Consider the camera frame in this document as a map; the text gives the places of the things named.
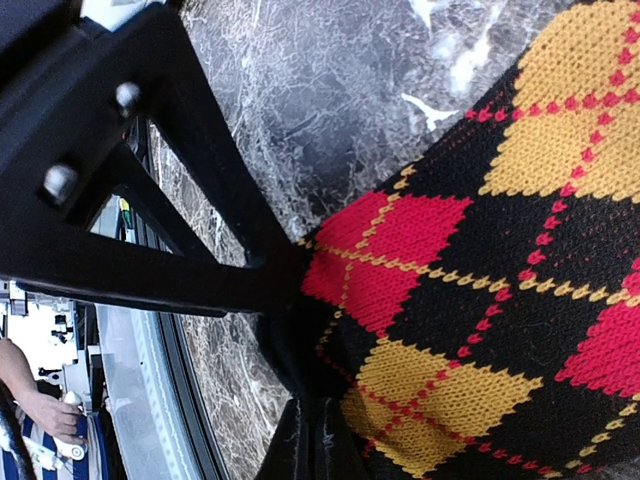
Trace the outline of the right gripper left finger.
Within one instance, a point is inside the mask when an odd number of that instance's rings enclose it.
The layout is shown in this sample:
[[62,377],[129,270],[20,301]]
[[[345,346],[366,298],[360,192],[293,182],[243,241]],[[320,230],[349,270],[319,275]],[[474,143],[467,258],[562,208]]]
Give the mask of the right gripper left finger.
[[[75,1],[1,5],[1,274],[135,309],[277,314],[303,275],[178,14],[108,30]],[[219,263],[124,141],[152,121],[245,251]]]

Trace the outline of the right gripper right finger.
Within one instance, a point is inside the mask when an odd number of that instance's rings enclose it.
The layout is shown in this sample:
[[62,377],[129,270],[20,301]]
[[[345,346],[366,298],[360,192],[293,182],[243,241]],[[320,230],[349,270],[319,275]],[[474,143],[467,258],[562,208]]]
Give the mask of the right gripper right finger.
[[369,475],[338,402],[298,393],[286,403],[256,477],[357,480]]

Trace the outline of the operator hand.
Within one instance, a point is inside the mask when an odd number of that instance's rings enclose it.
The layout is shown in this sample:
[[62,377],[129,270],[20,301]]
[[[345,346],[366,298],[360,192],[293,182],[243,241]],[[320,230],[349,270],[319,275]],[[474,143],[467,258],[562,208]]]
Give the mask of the operator hand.
[[78,433],[80,420],[84,417],[78,406],[64,403],[37,389],[26,390],[16,399],[23,411],[52,437],[67,444],[87,444],[86,438]]

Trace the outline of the argyle red orange black sock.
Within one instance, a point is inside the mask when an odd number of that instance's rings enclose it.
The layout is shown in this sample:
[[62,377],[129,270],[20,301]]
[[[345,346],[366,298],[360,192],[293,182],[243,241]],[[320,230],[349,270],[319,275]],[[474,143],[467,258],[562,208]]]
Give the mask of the argyle red orange black sock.
[[416,162],[298,243],[259,323],[367,479],[585,479],[639,456],[639,5],[581,1]]

